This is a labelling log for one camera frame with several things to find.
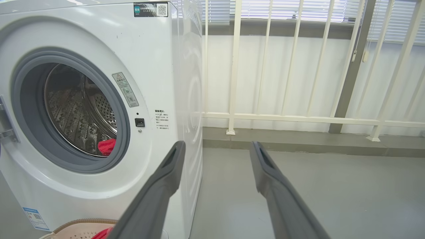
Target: window blind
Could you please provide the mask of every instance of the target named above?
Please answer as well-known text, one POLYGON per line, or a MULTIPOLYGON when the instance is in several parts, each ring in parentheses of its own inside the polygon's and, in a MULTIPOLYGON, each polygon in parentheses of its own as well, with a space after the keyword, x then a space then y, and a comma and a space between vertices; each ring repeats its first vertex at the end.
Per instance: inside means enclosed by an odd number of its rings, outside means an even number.
MULTIPOLYGON (((205 22, 206 1, 202 0, 202 22, 205 22)), ((208 23, 229 23, 230 0, 208 0, 208 23)))
MULTIPOLYGON (((268 19, 269 0, 242 0, 242 18, 268 19)), ((335 0, 332 22, 354 22, 359 0, 335 0)), ((299 0, 274 0, 272 19, 296 19, 299 0)), ((323 21, 328 17, 330 0, 304 0, 302 20, 323 21)))
MULTIPOLYGON (((372 16, 371 27, 369 29, 368 40, 376 41, 384 22, 385 12, 388 7, 388 0, 378 0, 375 4, 374 14, 372 16)), ((390 15, 388 29, 385 34, 384 42, 403 43, 404 38, 409 28, 413 11, 415 9, 414 2, 406 2, 396 0, 394 2, 393 10, 390 15)), ((425 18, 419 26, 418 33, 415 38, 416 45, 425 45, 425 18)))

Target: white railing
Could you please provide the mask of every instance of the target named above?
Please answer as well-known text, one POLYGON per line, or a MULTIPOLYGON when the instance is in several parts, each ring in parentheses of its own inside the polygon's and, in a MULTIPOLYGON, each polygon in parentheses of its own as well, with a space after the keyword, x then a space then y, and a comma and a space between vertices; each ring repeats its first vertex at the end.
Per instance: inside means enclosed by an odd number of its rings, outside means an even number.
MULTIPOLYGON (((266 41, 265 41, 265 46, 264 46, 264 54, 263 54, 263 60, 262 60, 262 68, 261 68, 261 78, 260 78, 260 86, 259 86, 259 93, 258 93, 258 100, 256 102, 257 105, 257 109, 256 109, 256 113, 255 114, 242 114, 242 113, 236 113, 235 112, 235 105, 236 105, 236 86, 237 86, 237 74, 238 74, 238 60, 239 60, 239 41, 240 41, 240 29, 241 29, 241 8, 242 8, 242 0, 236 0, 236 6, 235 6, 235 29, 234 29, 234 38, 233 38, 233 54, 232 54, 232 73, 231 73, 231 78, 230 78, 230 103, 229 103, 229 112, 228 113, 218 113, 218 112, 209 112, 208 111, 208 97, 207 97, 207 93, 208 93, 208 64, 204 65, 204 70, 205 70, 205 74, 204 74, 204 91, 205 91, 205 97, 204 97, 204 110, 205 112, 203 112, 203 117, 204 118, 219 118, 219 119, 229 119, 229 127, 227 130, 227 134, 228 135, 234 135, 235 134, 235 130, 234 130, 234 122, 235 119, 238 120, 271 120, 271 121, 292 121, 292 122, 316 122, 316 123, 336 123, 336 124, 352 124, 352 125, 372 125, 373 126, 373 130, 371 132, 371 135, 369 137, 367 137, 369 140, 372 141, 379 141, 379 134, 381 133, 382 127, 383 126, 396 126, 396 127, 414 127, 414 128, 425 128, 425 122, 410 122, 409 119, 411 118, 412 115, 412 109, 414 109, 418 104, 419 104, 419 96, 418 96, 418 92, 419 89, 421 89, 422 87, 424 87, 425 85, 425 68, 423 69, 422 75, 417 83, 416 89, 411 97, 411 100, 409 102, 409 105, 406 109, 405 112, 405 116, 404 116, 404 120, 403 121, 394 121, 394 120, 388 120, 387 119, 387 114, 388 114, 388 105, 394 100, 394 89, 397 88, 401 83, 402 83, 402 77, 400 76, 400 69, 406 65, 407 63, 407 58, 410 54, 410 51, 412 49, 413 43, 414 43, 414 39, 416 36, 416 33, 418 32, 418 28, 419 28, 419 24, 421 21, 421 18, 425 12, 425 3, 422 4, 422 1, 419 1, 416 3, 416 8, 414 11, 414 14, 412 16, 412 21, 410 23, 407 35, 406 35, 406 39, 403 43, 402 49, 401 49, 401 53, 399 55, 397 64, 394 68, 394 72, 390 81, 390 84, 387 88, 386 94, 385 94, 385 98, 384 101, 380 107, 380 111, 378 114, 378 117, 376 119, 359 119, 359 111, 362 107, 363 104, 363 100, 365 97, 366 92, 369 89, 369 83, 370 83, 370 79, 372 76, 372 73, 374 72, 374 68, 376 65, 376 61, 379 57, 380 54, 380 50, 384 41, 384 36, 385 36, 385 31, 388 27, 388 22, 391 16, 391 10, 392 10, 392 6, 394 4, 394 0, 390 0, 388 5, 389 7, 387 8, 387 12, 385 14, 385 19, 384 19, 384 24, 382 27, 382 32, 380 34, 380 37, 378 39, 377 42, 377 47, 374 53, 374 57, 372 60, 372 64, 371 67, 369 69, 367 78, 366 78, 366 83, 365 86, 363 88, 361 97, 360 97, 360 102, 357 106, 357 110, 356 110, 356 114, 355 114, 355 118, 339 118, 339 117, 335 117, 335 112, 337 110, 337 106, 338 106, 338 101, 340 99, 340 95, 343 89, 343 85, 344 85, 344 80, 348 71, 348 66, 350 64, 350 62, 352 61, 352 56, 351 53, 353 52, 354 49, 354 45, 355 45, 355 41, 356 41, 356 37, 357 37, 357 33, 358 33, 358 28, 359 28, 359 24, 360 24, 360 19, 363 13, 363 8, 365 5, 365 0, 361 0, 360 4, 359 4, 359 9, 358 9, 358 13, 357 13, 357 17, 354 23, 354 30, 351 36, 351 40, 350 40, 350 44, 349 44, 349 49, 348 49, 348 53, 346 55, 346 60, 345 60, 345 65, 344 65, 344 69, 343 69, 343 74, 341 75, 341 80, 340 80, 340 85, 339 88, 337 89, 337 95, 334 98, 334 102, 333 102, 333 107, 332 107, 332 111, 331 111, 331 115, 329 117, 315 117, 315 116, 310 116, 310 109, 311 109, 311 104, 312 104, 312 99, 313 96, 315 94, 316 91, 316 82, 317 82, 317 76, 319 74, 320 71, 320 66, 321 63, 323 62, 323 53, 326 49, 326 44, 327 44, 327 36, 329 33, 329 27, 330 27, 330 22, 331 22, 331 15, 332 15, 332 11, 333 11, 333 4, 334 4, 334 0, 330 1, 330 6, 329 6, 329 10, 328 10, 328 18, 326 21, 326 25, 325 25, 325 32, 323 34, 323 41, 322 41, 322 46, 321 46, 321 51, 320 51, 320 55, 319 55, 319 61, 317 64, 317 68, 316 68, 316 74, 315 74, 315 78, 313 81, 313 87, 312 87, 312 91, 310 93, 310 98, 309 98, 309 104, 307 107, 307 113, 305 116, 292 116, 292 115, 286 115, 286 105, 287 105, 287 95, 288 92, 290 91, 290 87, 291 87, 291 76, 292 76, 292 72, 294 71, 293 69, 293 61, 294 61, 294 56, 295 56, 295 50, 297 47, 297 41, 298 41, 298 33, 300 30, 300 17, 297 17, 297 21, 296 21, 296 27, 295 27, 295 37, 294 37, 294 41, 293 41, 293 45, 292 45, 292 53, 291 53, 291 58, 290 58, 290 62, 289 62, 289 71, 288 71, 288 75, 287 75, 287 79, 286 79, 286 87, 285 87, 285 91, 284 91, 284 97, 283 97, 283 104, 282 104, 282 113, 281 115, 276 115, 276 114, 258 114, 258 108, 260 106, 260 102, 261 102, 261 88, 264 82, 264 71, 265 71, 265 66, 266 66, 266 52, 267 52, 267 47, 268 47, 268 39, 269 39, 269 31, 270 31, 270 22, 271 22, 271 10, 272 10, 272 4, 273 4, 273 0, 270 0, 270 7, 269 7, 269 17, 267 20, 267 30, 266 30, 266 41)), ((303 9, 303 0, 300 0, 300 6, 299 6, 299 11, 298 14, 302 12, 303 9)), ((206 9, 206 17, 208 18, 208 9, 206 9)), ((208 59, 208 19, 206 20, 205 23, 205 56, 204 56, 204 60, 206 61, 208 59)))

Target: front-loading washing machine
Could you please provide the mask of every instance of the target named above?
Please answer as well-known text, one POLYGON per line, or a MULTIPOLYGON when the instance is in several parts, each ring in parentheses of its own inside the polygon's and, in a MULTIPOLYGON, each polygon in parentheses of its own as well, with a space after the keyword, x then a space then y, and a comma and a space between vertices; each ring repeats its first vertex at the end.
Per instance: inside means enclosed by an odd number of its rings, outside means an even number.
POLYGON ((202 177, 199 2, 0 1, 0 169, 33 225, 119 219, 178 140, 164 230, 202 177))

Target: sticker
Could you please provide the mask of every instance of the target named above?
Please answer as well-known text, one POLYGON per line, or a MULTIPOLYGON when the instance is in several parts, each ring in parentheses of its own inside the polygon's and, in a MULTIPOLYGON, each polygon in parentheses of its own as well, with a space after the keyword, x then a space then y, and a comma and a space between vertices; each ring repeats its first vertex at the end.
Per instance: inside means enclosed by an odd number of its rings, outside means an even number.
POLYGON ((168 3, 134 3, 135 17, 168 17, 168 3))
POLYGON ((155 120, 157 129, 170 129, 168 114, 164 110, 155 110, 155 120))
POLYGON ((112 74, 112 77, 116 81, 118 86, 121 88, 122 93, 125 95, 125 99, 127 100, 128 106, 139 106, 139 102, 137 102, 136 96, 134 95, 130 85, 125 79, 124 74, 122 72, 118 72, 112 74))
POLYGON ((43 218, 41 218, 40 213, 38 213, 37 210, 31 209, 31 208, 23 208, 23 209, 25 211, 25 214, 27 214, 29 220, 31 221, 32 225, 36 229, 50 231, 46 223, 43 221, 43 218))

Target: red cloth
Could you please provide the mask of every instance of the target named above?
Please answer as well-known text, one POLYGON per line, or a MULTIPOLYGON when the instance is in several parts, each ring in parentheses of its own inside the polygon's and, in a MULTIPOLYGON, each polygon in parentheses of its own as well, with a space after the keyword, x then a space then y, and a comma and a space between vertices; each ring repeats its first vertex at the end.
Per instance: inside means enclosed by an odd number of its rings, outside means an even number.
POLYGON ((116 142, 116 139, 108 139, 108 140, 100 141, 97 144, 97 148, 104 156, 108 156, 112 152, 113 148, 115 147, 115 142, 116 142))
POLYGON ((109 233, 112 231, 112 228, 113 227, 110 227, 100 231, 98 234, 94 235, 91 239, 106 239, 109 233))

